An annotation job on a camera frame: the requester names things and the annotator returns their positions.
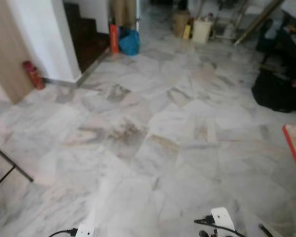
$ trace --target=black bag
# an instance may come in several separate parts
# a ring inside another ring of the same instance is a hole
[[[284,113],[296,110],[296,88],[292,87],[289,80],[272,72],[260,72],[252,93],[261,106]]]

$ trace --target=clutter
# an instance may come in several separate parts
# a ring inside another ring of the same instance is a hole
[[[274,40],[276,38],[277,31],[281,28],[283,24],[280,20],[272,20],[272,24],[269,29],[265,32],[265,38],[268,40]]]
[[[224,32],[223,32],[223,37],[225,39],[233,39],[235,37],[235,27],[232,23],[229,23]]]
[[[268,38],[266,37],[266,33],[272,27],[272,25],[273,25],[272,19],[267,19],[265,23],[262,25],[260,29],[258,43],[256,46],[256,50],[258,52],[265,53],[270,51],[274,47],[276,41],[274,39],[268,39],[269,37]]]
[[[206,21],[206,22],[213,22],[214,21],[214,15],[213,13],[208,13],[206,16],[203,16],[200,18],[201,21]]]
[[[34,87],[37,90],[43,90],[45,88],[45,83],[39,75],[37,67],[35,67],[30,61],[26,61],[22,65],[27,74],[29,75],[29,78],[31,79]]]
[[[178,4],[178,10],[184,11],[187,9],[187,0],[180,0]]]
[[[261,71],[252,94],[261,106],[284,113],[296,111],[296,81],[282,74]]]
[[[273,0],[264,11],[256,18],[255,21],[251,23],[251,25],[247,28],[247,30],[237,39],[234,45],[240,44],[245,38],[248,37],[257,27],[259,27],[268,16],[283,3],[284,0]]]
[[[188,40],[189,39],[189,36],[191,34],[191,29],[192,29],[192,26],[190,23],[188,23],[186,26],[185,26],[185,30],[184,30],[184,33],[183,33],[183,38],[185,40]]]
[[[173,33],[176,37],[182,37],[185,27],[190,19],[189,11],[175,11],[173,14]]]
[[[119,53],[118,47],[118,26],[110,24],[110,40],[111,40],[111,52],[112,54]]]
[[[119,46],[123,53],[135,56],[139,53],[140,38],[135,30],[125,30],[119,39]]]
[[[208,41],[212,22],[205,22],[205,21],[194,21],[194,29],[193,29],[193,41],[197,43],[205,44]]]
[[[219,10],[233,8],[238,2],[239,0],[218,0]]]
[[[262,67],[276,63],[291,80],[296,79],[296,21],[287,16],[288,20],[277,30],[276,39],[260,36],[256,49],[265,52]],[[270,28],[270,23],[264,26],[264,32]]]

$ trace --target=stair step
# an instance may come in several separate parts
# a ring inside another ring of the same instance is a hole
[[[80,18],[69,24],[70,33],[74,43],[79,43],[96,34],[96,21],[94,19]]]
[[[96,33],[93,37],[85,39],[75,45],[75,52],[79,67],[84,72],[109,47],[108,34]]]
[[[64,3],[64,7],[68,22],[72,22],[80,18],[80,7],[78,4]]]

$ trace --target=red bottle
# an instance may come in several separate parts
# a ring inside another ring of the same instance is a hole
[[[117,25],[110,24],[110,40],[112,54],[119,53]]]
[[[31,79],[34,87],[37,90],[43,90],[45,88],[45,83],[43,81],[43,78],[41,78],[41,76],[39,75],[37,67],[35,67],[30,61],[26,61],[22,65],[29,75],[29,78]]]

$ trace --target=fire extinguisher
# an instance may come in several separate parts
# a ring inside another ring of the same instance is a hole
[[[31,79],[34,87],[37,90],[43,90],[45,88],[45,83],[41,76],[38,73],[37,67],[33,65],[30,61],[26,61],[23,64],[24,70],[27,72],[29,75],[29,78]]]

